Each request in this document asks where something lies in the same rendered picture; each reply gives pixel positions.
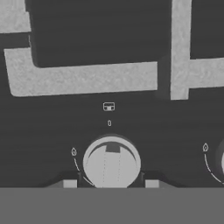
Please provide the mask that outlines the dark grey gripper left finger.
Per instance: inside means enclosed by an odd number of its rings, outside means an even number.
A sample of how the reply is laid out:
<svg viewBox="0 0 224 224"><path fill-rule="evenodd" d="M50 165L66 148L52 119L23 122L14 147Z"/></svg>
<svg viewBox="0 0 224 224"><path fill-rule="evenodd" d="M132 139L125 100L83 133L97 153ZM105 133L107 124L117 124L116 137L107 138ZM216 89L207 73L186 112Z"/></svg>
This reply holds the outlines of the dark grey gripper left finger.
<svg viewBox="0 0 224 224"><path fill-rule="evenodd" d="M82 186L80 171L63 171L59 175L47 180L43 187L77 188Z"/></svg>

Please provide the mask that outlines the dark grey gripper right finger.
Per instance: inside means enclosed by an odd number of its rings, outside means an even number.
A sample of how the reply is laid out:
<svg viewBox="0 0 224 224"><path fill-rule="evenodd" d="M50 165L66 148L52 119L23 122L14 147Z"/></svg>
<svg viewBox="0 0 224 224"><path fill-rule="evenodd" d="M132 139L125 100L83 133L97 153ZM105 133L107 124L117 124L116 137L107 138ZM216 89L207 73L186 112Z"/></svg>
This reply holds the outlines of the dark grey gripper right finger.
<svg viewBox="0 0 224 224"><path fill-rule="evenodd" d="M145 188L181 188L183 185L168 179L161 171L141 171L141 183Z"/></svg>

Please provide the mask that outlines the dark grey stove hob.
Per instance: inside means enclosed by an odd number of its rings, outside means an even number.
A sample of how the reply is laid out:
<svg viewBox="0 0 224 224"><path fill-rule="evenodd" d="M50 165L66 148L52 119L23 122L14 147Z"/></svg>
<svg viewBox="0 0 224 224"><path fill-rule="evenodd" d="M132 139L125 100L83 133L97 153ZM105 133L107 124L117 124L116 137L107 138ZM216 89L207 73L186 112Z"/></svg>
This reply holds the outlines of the dark grey stove hob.
<svg viewBox="0 0 224 224"><path fill-rule="evenodd" d="M98 137L128 138L141 171L182 187L223 187L215 152L224 139L224 87L171 99L172 0L25 0L37 68L155 62L155 90L45 96L0 95L0 187L43 187L83 171ZM224 58L224 0L192 0L191 60ZM129 187L140 187L141 171Z"/></svg>

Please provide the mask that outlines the grey stove burner grate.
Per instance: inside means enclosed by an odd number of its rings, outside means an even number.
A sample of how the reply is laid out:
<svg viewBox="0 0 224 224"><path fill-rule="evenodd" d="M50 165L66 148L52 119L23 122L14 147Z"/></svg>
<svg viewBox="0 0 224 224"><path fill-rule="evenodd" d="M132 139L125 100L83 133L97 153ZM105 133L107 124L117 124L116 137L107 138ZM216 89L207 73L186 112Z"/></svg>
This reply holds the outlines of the grey stove burner grate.
<svg viewBox="0 0 224 224"><path fill-rule="evenodd" d="M72 95L155 90L155 62L109 66L37 68L25 0L0 0L0 95Z"/></svg>
<svg viewBox="0 0 224 224"><path fill-rule="evenodd" d="M171 99L190 88L224 87L224 59L190 59L192 0L171 0Z"/></svg>

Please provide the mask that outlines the round grey stove knob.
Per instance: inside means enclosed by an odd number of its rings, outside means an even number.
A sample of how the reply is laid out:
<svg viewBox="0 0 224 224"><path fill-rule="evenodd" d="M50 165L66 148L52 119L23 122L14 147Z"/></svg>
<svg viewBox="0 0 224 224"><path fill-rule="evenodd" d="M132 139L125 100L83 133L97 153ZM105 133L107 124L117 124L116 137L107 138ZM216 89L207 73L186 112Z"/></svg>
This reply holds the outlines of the round grey stove knob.
<svg viewBox="0 0 224 224"><path fill-rule="evenodd" d="M137 147L128 138L105 135L87 147L82 167L96 188L127 188L137 180L141 158Z"/></svg>
<svg viewBox="0 0 224 224"><path fill-rule="evenodd" d="M224 182L224 139L215 152L215 165L220 179Z"/></svg>

